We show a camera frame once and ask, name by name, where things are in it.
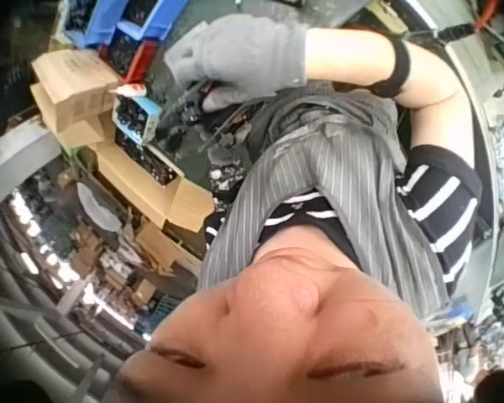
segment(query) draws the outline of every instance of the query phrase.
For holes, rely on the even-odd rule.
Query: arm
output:
[[[411,146],[444,147],[474,167],[472,113],[459,79],[436,55],[414,44],[407,48],[411,72],[396,101],[413,109]],[[394,49],[382,35],[346,29],[307,31],[309,79],[369,86],[387,79],[395,62]]]

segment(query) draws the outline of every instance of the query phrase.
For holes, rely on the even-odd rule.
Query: gray striped apron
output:
[[[283,133],[255,162],[202,263],[199,289],[239,274],[254,258],[265,221],[286,199],[318,189],[336,211],[370,277],[424,318],[449,298],[437,256],[395,188],[406,160],[393,101],[353,93],[304,97],[321,105]]]

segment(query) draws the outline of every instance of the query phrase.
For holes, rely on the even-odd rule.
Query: gloved hand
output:
[[[241,103],[253,97],[306,84],[307,26],[275,23],[268,18],[235,14],[172,49],[166,58],[176,81],[224,82],[203,103],[206,112]]]

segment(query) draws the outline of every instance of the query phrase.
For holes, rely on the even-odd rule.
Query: hand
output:
[[[253,97],[272,95],[306,84],[307,27],[287,26],[246,14],[223,17],[199,34],[184,39],[171,60],[176,81],[216,80],[225,83],[209,94],[209,112]]]

